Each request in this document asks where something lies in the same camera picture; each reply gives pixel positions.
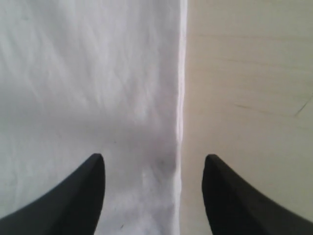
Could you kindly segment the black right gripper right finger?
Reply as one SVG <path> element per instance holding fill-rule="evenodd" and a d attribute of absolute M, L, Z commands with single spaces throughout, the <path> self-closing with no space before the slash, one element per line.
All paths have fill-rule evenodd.
<path fill-rule="evenodd" d="M 272 201 L 219 156 L 205 158 L 202 194 L 214 235 L 311 235 L 312 222 Z"/>

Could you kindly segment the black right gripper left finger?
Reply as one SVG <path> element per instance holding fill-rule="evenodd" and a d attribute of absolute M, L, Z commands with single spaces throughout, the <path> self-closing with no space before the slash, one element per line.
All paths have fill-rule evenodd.
<path fill-rule="evenodd" d="M 2 235 L 92 235 L 105 195 L 105 164 L 91 155 L 51 191 L 0 220 Z"/>

